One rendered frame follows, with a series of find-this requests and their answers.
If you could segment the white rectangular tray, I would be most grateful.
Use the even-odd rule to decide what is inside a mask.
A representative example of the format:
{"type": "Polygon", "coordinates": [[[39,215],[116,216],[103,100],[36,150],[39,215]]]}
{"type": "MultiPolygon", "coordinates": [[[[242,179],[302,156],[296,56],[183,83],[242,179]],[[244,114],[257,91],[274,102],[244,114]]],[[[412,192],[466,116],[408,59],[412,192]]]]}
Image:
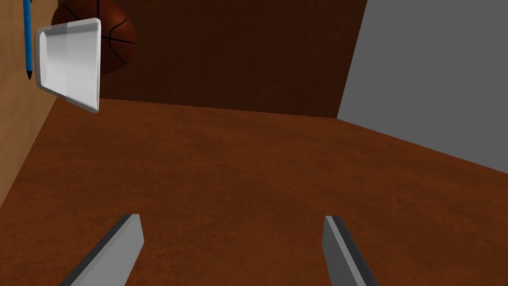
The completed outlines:
{"type": "Polygon", "coordinates": [[[98,113],[101,21],[90,18],[41,27],[35,33],[34,47],[37,86],[90,113],[98,113]]]}

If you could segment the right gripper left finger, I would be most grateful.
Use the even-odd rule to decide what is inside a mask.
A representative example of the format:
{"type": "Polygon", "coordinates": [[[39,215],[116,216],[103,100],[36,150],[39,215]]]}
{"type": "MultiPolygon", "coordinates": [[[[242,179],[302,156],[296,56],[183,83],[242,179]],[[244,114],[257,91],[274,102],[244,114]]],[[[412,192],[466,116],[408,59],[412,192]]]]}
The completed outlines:
{"type": "Polygon", "coordinates": [[[143,245],[139,214],[126,214],[59,286],[125,286],[143,245]]]}

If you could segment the brown basketball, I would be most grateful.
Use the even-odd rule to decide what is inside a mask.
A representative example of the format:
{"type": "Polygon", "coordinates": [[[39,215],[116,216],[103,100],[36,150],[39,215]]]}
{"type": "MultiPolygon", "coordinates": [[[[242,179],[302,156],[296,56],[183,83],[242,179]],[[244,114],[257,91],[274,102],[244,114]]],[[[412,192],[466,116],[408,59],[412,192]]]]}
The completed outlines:
{"type": "Polygon", "coordinates": [[[127,14],[111,0],[62,0],[52,25],[97,18],[101,21],[101,73],[124,68],[136,53],[136,34],[127,14]]]}

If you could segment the blue pen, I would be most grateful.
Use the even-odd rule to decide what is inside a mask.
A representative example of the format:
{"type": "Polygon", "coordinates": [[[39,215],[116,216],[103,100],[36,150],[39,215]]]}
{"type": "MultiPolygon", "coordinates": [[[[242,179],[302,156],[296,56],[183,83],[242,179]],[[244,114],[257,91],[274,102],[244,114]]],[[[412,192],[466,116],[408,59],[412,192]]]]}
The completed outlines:
{"type": "Polygon", "coordinates": [[[22,0],[23,3],[23,25],[24,25],[24,49],[25,49],[25,68],[28,79],[32,78],[33,59],[32,59],[32,34],[31,34],[31,0],[22,0]]]}

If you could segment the light wooden table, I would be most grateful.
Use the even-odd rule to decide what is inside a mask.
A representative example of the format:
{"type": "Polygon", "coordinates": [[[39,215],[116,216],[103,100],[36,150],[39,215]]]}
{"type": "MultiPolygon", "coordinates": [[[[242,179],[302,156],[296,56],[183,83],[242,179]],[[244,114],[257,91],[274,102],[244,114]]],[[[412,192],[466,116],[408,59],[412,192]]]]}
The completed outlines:
{"type": "Polygon", "coordinates": [[[0,0],[0,207],[55,96],[25,72],[22,0],[0,0]]]}

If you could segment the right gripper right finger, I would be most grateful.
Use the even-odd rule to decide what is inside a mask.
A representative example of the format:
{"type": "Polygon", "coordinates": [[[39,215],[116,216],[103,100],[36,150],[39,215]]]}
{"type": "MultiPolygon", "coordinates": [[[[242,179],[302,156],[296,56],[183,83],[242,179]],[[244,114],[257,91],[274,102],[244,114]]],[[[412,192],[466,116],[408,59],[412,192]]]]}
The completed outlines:
{"type": "Polygon", "coordinates": [[[332,286],[379,286],[341,217],[324,217],[321,244],[332,286]]]}

